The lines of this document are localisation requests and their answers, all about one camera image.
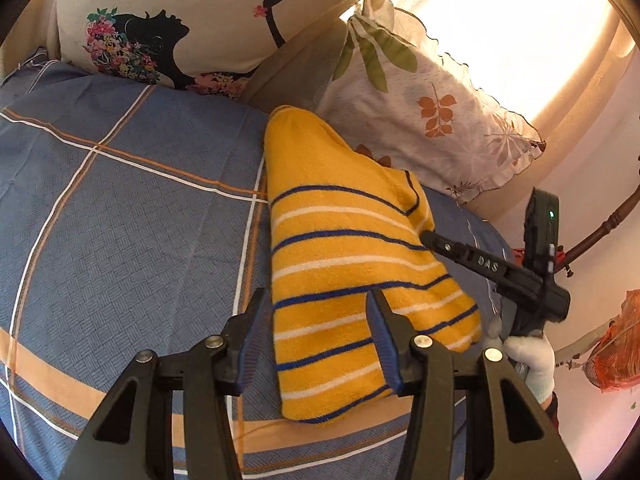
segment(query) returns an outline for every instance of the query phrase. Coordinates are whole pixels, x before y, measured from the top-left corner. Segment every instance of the orange mesh bag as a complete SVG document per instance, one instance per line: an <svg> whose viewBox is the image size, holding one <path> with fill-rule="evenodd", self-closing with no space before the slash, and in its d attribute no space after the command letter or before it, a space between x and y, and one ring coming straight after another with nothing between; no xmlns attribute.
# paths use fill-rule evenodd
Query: orange mesh bag
<svg viewBox="0 0 640 480"><path fill-rule="evenodd" d="M626 293L622 312L612 321L582 370L603 392L640 383L640 289Z"/></svg>

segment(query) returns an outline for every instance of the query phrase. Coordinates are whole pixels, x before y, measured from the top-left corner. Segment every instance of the striped sweater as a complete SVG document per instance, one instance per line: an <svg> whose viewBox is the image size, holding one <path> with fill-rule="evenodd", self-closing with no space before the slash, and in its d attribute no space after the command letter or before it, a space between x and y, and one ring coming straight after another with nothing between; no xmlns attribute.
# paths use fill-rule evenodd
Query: striped sweater
<svg viewBox="0 0 640 480"><path fill-rule="evenodd" d="M411 173L355 153L298 108L274 111L264 142L284 417L328 422L390 393L365 317L370 288L450 349L478 340L474 300L420 243L434 222Z"/></svg>

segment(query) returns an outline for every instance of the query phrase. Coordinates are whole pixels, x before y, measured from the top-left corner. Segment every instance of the blue gripper pad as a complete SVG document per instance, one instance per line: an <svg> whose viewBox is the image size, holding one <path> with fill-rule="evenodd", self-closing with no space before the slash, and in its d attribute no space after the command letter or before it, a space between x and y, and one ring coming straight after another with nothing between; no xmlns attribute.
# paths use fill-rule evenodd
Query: blue gripper pad
<svg viewBox="0 0 640 480"><path fill-rule="evenodd" d="M253 317L253 322L238 353L238 378L236 382L240 391L244 390L254 378L255 367L271 324L270 314L271 295L267 290L261 297L252 297L244 315Z"/></svg>
<svg viewBox="0 0 640 480"><path fill-rule="evenodd" d="M384 305L379 305L376 301L374 291L370 290L367 292L365 312L367 315L367 323L369 323L369 329L371 330L373 344L376 346L376 352L378 353L378 359L380 360L380 366L385 376L386 384L388 384L395 393L398 393L402 388L398 350L396 349L391 330L389 330L385 317L380 311L381 308L386 308L390 312L386 301Z"/></svg>

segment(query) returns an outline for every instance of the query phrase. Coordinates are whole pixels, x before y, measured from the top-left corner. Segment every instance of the hand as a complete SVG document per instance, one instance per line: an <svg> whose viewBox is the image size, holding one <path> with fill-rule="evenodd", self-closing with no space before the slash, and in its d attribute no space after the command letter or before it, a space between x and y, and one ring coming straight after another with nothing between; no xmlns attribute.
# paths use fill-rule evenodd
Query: hand
<svg viewBox="0 0 640 480"><path fill-rule="evenodd" d="M512 336L504 342L503 349L511 359L529 367L525 384L538 403L546 409L551 403L556 369L554 349L551 348L546 336L543 335L542 338Z"/></svg>

